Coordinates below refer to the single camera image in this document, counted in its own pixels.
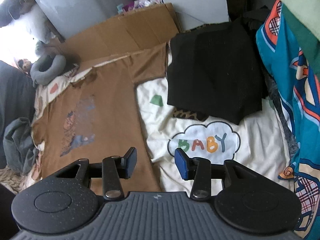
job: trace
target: light green fabric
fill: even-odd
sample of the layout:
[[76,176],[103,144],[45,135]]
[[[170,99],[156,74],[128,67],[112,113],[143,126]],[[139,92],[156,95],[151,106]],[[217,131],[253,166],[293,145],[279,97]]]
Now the light green fabric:
[[320,40],[320,0],[281,1]]
[[320,80],[320,41],[306,28],[299,20],[282,5],[284,19],[296,37],[303,54],[309,61],[309,64],[318,80]]

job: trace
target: black folded garment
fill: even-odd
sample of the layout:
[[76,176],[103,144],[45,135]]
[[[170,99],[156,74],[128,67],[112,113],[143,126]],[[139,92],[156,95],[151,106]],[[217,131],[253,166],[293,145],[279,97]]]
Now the black folded garment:
[[265,83],[240,19],[178,34],[170,44],[169,105],[235,124],[262,110]]

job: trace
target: red spot print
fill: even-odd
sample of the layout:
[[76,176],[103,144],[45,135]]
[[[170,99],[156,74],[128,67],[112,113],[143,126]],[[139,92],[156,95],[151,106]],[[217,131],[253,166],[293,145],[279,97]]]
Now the red spot print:
[[50,89],[50,94],[53,94],[57,90],[58,90],[58,84],[55,83],[54,86]]

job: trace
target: plaid pattern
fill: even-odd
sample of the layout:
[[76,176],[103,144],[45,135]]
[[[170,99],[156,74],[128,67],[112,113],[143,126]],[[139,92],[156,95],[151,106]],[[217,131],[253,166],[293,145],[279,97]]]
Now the plaid pattern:
[[278,36],[279,29],[280,29],[280,16],[281,16],[281,2],[277,4],[277,13],[278,17],[273,18],[269,23],[269,30],[275,36]]
[[309,220],[311,220],[313,213],[316,211],[315,208],[319,198],[318,185],[316,182],[303,177],[298,178],[298,185],[303,188],[296,192],[302,206],[301,214],[303,215],[307,212],[311,212],[311,216],[309,218]]

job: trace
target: dark gray fabric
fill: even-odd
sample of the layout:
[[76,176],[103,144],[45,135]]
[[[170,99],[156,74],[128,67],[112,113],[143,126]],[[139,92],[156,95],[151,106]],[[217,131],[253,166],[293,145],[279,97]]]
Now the dark gray fabric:
[[0,169],[7,165],[3,149],[4,129],[19,117],[32,121],[35,96],[32,79],[17,68],[0,61]]
[[42,71],[46,63],[47,55],[41,56],[31,67],[30,75],[33,80],[33,86],[48,85],[57,76],[63,73],[66,66],[66,58],[63,55],[56,55],[52,60],[51,66]]
[[33,144],[28,118],[20,117],[7,126],[3,148],[10,169],[23,174],[31,170],[39,151]]

